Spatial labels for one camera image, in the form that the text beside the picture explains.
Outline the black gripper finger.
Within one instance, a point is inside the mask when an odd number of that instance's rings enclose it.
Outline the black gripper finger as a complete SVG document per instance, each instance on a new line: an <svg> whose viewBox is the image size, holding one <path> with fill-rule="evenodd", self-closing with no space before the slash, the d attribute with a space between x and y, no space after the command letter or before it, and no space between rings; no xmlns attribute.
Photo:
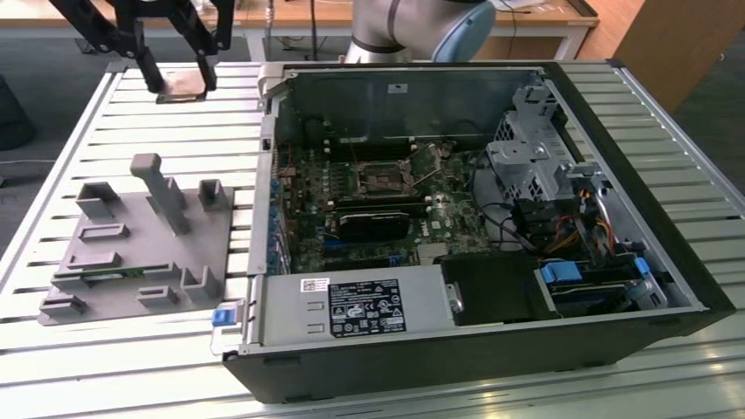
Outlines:
<svg viewBox="0 0 745 419"><path fill-rule="evenodd" d="M142 19L160 17L156 1L109 1L114 10L114 23L88 0L50 1L72 27L97 52L116 52L130 58L141 70L150 93L164 89L164 79L149 47L144 41Z"/></svg>
<svg viewBox="0 0 745 419"><path fill-rule="evenodd" d="M173 15L173 27L186 40L196 53L200 75L205 82L205 90L216 90L216 71L210 59L232 45L234 24L234 2L230 0L209 1L216 8L216 28L209 30L198 16L192 1L177 1Z"/></svg>

